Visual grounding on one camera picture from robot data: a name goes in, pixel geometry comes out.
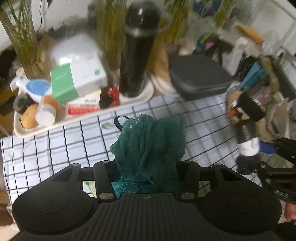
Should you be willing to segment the person's right hand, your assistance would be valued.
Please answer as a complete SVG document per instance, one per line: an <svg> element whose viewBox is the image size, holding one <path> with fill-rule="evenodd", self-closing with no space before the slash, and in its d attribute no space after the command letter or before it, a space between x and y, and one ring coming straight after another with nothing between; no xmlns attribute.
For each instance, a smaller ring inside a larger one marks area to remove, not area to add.
<svg viewBox="0 0 296 241"><path fill-rule="evenodd" d="M296 220L296 205L287 202L285 205L285 218L288 222Z"/></svg>

